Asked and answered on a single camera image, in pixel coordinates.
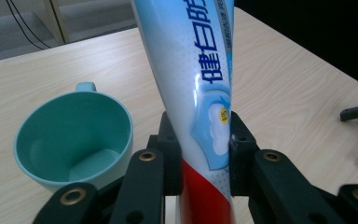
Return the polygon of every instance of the cup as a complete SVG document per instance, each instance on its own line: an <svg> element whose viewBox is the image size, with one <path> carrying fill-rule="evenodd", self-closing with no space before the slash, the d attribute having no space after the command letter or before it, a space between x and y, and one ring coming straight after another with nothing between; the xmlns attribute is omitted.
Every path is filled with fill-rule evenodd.
<svg viewBox="0 0 358 224"><path fill-rule="evenodd" d="M123 176L132 154L130 113L94 83L37 108L21 125L14 158L22 171L54 192L74 182L100 189Z"/></svg>

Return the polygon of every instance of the wooden table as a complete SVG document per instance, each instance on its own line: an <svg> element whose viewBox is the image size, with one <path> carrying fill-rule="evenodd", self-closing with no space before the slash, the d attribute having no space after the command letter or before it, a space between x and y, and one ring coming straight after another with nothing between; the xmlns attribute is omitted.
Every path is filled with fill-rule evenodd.
<svg viewBox="0 0 358 224"><path fill-rule="evenodd" d="M358 82L248 14L235 10L232 109L261 148L286 154L315 186L337 194L358 183ZM134 151L158 133L164 106L138 29L0 61L0 223L31 223L51 193L17 167L12 144L39 105L92 81L130 111ZM252 223L234 199L238 223ZM173 223L174 198L167 203Z"/></svg>

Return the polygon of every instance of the toothpaste tube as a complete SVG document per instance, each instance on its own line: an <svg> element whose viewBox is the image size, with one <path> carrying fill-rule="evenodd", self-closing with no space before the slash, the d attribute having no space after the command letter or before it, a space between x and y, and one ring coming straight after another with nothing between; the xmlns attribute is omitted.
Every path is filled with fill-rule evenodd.
<svg viewBox="0 0 358 224"><path fill-rule="evenodd" d="M229 192L233 0L131 0L182 148L182 223L234 223Z"/></svg>

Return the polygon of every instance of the floor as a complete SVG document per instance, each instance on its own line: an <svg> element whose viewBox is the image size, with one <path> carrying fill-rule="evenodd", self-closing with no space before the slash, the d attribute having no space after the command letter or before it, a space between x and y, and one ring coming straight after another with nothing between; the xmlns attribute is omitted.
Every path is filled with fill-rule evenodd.
<svg viewBox="0 0 358 224"><path fill-rule="evenodd" d="M117 2L120 1L116 1L115 4L113 4L114 1L92 1L61 7L70 42L136 27L131 5L117 5ZM60 45L33 12L21 13L21 16L31 31L44 44L24 26L20 17L17 16L30 40L27 40L13 16L0 17L0 60Z"/></svg>

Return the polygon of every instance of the cup rim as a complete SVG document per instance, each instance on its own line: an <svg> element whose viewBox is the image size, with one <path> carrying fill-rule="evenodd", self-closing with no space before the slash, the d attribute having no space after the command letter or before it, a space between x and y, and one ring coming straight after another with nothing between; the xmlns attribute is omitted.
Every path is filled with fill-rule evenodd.
<svg viewBox="0 0 358 224"><path fill-rule="evenodd" d="M127 140L127 143L126 143L126 146L125 148L123 149L123 151L119 154L119 156L117 157L117 159L112 162L110 165L108 165L107 167L105 167L103 170L101 170L100 172L98 172L97 174L95 175L91 175L89 177L86 177L86 178L82 178L82 179L78 179L78 180L75 180L75 181L53 181L53 180L47 180L47 179L44 179L44 178L41 178L37 175L34 175L33 173L31 173L30 171L28 171L21 163L20 159L19 159L19 154L18 154L18 150L17 150L17 143L18 143L18 139L19 139L19 135L20 135L20 132L21 132L21 129L23 127L23 125L26 123L26 121L39 109L41 109L44 105L47 105L48 103L51 103L52 101L54 100L57 100L59 98L62 98L62 97L66 97L68 95L72 95L72 94L78 94L78 93L81 93L81 94L97 94L97 95L101 95L101 96L104 96L104 97L107 97L111 100L113 100L116 104L120 105L120 107L126 112L127 114L127 117L129 119L129 123L130 123L130 133L129 133L129 138ZM40 106L38 106L36 109L34 109L31 113L29 113L26 118L22 121L21 123L21 126L20 128L17 130L16 132L16 135L15 135L15 139L13 141L13 155L14 155L14 159L15 159L15 162L17 163L17 165L19 166L19 168L26 174L28 175L29 177L31 177L33 180L35 180L36 182L39 182L39 183L43 183L45 185L51 185L51 186L54 186L54 187L63 187L65 185L68 185L70 183L75 183L75 182L90 182L91 179L94 179L100 175L103 175L103 173L109 169L112 168L112 166L116 165L116 163L128 152L128 150L132 150L131 148L131 145L133 144L133 123L132 123L132 117L131 117L131 114L130 114L130 111L116 98L108 95L108 94L105 94L103 92L99 92L99 91L72 91L72 92L68 92L68 93L65 93L65 94L62 94L62 95L59 95L59 96L56 96L56 97L52 97L50 99L48 99L46 102L44 102L43 104L41 104Z"/></svg>

